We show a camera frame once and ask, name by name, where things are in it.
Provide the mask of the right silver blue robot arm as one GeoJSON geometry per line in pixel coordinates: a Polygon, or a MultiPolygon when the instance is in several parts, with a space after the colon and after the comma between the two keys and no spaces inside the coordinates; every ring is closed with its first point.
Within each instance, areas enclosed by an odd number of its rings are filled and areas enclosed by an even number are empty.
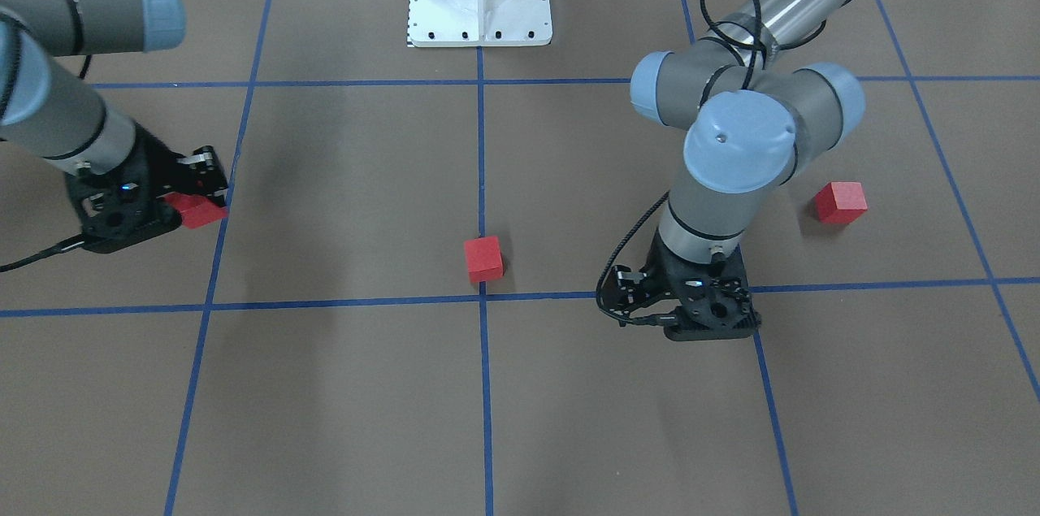
{"type": "Polygon", "coordinates": [[[229,182],[210,145],[171,150],[89,83],[98,54],[181,45],[182,0],[2,0],[2,139],[63,173],[80,232],[18,261],[110,254],[224,220],[229,182]]]}

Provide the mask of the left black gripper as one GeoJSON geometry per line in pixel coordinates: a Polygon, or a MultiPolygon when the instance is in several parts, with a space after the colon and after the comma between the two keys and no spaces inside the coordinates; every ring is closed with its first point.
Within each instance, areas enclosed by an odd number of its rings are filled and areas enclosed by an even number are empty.
{"type": "Polygon", "coordinates": [[[621,327],[660,327],[673,341],[748,338],[762,322],[740,254],[701,264],[664,246],[651,246],[638,270],[612,265],[610,316],[621,327]]]}

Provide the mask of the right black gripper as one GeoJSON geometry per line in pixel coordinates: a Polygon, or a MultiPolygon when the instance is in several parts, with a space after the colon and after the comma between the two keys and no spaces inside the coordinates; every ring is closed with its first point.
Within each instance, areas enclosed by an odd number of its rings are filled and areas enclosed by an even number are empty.
{"type": "Polygon", "coordinates": [[[107,174],[78,167],[64,176],[64,185],[80,223],[73,246],[111,254],[182,227],[163,195],[205,195],[227,207],[229,180],[212,146],[197,147],[193,154],[172,152],[166,143],[137,126],[122,164],[107,174]]]}

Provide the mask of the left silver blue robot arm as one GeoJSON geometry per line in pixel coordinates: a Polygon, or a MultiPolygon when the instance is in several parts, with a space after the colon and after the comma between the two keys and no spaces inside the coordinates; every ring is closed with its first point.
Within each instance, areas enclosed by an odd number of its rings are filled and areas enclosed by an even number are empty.
{"type": "Polygon", "coordinates": [[[854,0],[749,0],[684,52],[654,52],[629,83],[635,111],[681,128],[682,165],[646,263],[608,260],[596,286],[599,310],[621,327],[661,327],[675,341],[757,334],[739,250],[768,196],[844,141],[865,112],[865,93],[844,67],[818,62],[791,74],[777,57],[816,37],[854,0]]]}

